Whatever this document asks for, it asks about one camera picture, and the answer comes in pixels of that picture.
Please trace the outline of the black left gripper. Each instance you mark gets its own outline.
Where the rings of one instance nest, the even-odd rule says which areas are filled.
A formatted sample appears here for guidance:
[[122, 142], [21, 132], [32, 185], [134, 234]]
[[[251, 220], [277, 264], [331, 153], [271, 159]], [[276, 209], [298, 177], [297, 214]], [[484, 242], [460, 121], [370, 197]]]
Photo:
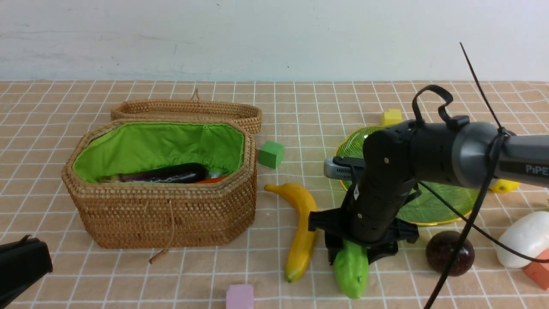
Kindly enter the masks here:
[[37, 237], [0, 246], [0, 306], [6, 308], [43, 276], [53, 272], [48, 245]]

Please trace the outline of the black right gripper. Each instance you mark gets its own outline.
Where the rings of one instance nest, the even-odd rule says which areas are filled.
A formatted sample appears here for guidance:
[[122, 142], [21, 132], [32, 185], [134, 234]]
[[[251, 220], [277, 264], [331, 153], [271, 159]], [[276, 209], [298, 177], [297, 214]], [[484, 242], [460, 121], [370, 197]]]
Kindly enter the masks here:
[[344, 240], [357, 245], [376, 245], [366, 250], [368, 264], [395, 256], [399, 250], [396, 241], [414, 244], [419, 238], [417, 225], [398, 219], [397, 215], [416, 188], [414, 178], [363, 172], [340, 208], [311, 212], [308, 230], [324, 231], [329, 265], [333, 266], [343, 251]]

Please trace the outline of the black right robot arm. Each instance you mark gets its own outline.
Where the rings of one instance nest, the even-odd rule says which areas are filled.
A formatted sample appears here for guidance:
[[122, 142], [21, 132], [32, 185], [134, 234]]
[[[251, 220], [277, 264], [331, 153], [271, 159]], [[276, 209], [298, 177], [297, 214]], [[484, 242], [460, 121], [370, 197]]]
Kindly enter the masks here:
[[395, 255], [398, 242], [415, 243], [417, 225], [398, 219], [410, 192], [429, 183], [481, 189], [485, 182], [506, 179], [548, 187], [548, 136], [508, 136], [486, 122], [458, 124], [404, 121], [364, 139], [362, 158], [333, 157], [328, 166], [345, 168], [352, 184], [341, 207], [308, 216], [308, 230], [321, 229], [330, 260], [350, 241], [368, 250], [371, 262]]

